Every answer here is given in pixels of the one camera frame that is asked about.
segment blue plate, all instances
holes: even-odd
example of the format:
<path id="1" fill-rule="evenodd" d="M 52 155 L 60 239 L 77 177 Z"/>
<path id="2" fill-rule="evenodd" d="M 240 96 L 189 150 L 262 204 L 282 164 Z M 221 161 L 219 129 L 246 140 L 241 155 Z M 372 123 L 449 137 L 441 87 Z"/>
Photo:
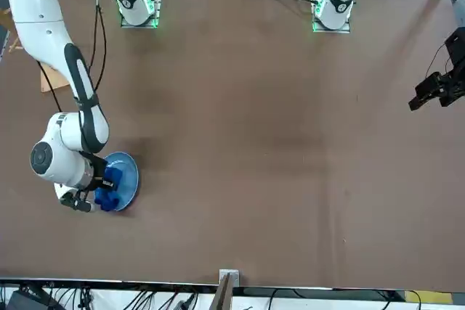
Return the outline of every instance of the blue plate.
<path id="1" fill-rule="evenodd" d="M 117 168 L 123 173 L 118 189 L 114 192 L 119 198 L 119 204 L 115 211 L 122 211 L 136 196 L 139 185 L 139 170 L 134 159 L 125 152 L 114 152 L 109 154 L 105 160 L 108 162 L 107 167 Z"/>

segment yellow tape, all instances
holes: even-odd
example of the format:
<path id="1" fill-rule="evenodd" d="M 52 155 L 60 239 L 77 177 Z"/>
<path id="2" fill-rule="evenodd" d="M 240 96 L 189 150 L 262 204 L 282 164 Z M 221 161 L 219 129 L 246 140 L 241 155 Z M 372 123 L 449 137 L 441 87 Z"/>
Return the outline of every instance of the yellow tape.
<path id="1" fill-rule="evenodd" d="M 452 304 L 452 295 L 450 293 L 427 292 L 425 290 L 416 291 L 422 303 L 430 304 Z M 409 303 L 418 303 L 419 297 L 415 293 L 405 291 L 405 300 Z"/>

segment brown table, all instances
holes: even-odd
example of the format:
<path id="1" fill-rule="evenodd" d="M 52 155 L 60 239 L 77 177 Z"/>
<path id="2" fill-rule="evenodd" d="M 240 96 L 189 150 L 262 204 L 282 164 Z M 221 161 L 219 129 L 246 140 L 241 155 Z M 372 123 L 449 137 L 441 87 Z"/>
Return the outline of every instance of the brown table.
<path id="1" fill-rule="evenodd" d="M 89 57 L 93 0 L 60 1 Z M 465 100 L 408 109 L 456 27 L 449 0 L 357 0 L 350 35 L 312 33 L 294 0 L 163 0 L 158 30 L 101 2 L 103 155 L 137 159 L 139 196 L 123 214 L 57 202 L 28 160 L 54 102 L 8 54 L 2 276 L 464 290 Z"/>

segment metal bracket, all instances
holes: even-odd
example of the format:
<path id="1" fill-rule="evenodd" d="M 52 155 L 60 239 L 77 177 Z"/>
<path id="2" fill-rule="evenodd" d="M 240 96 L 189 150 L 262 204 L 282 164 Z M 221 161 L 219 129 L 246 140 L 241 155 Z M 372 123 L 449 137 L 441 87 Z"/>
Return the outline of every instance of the metal bracket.
<path id="1" fill-rule="evenodd" d="M 223 277 L 225 277 L 228 274 L 230 275 L 230 282 L 232 283 L 232 286 L 239 287 L 239 283 L 240 283 L 239 275 L 240 274 L 239 274 L 239 270 L 236 270 L 236 269 L 220 269 L 218 283 L 221 283 L 221 280 L 223 279 Z"/>

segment blue object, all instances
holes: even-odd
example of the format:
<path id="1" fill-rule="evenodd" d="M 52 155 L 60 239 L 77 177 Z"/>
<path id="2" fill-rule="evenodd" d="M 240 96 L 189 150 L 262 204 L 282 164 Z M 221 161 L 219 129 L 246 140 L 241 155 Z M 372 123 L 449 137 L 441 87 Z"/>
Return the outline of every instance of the blue object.
<path id="1" fill-rule="evenodd" d="M 108 162 L 103 178 L 114 184 L 112 190 L 95 190 L 95 203 L 103 211 L 122 211 L 136 196 L 139 171 L 134 159 L 125 152 L 114 152 L 105 158 Z"/>

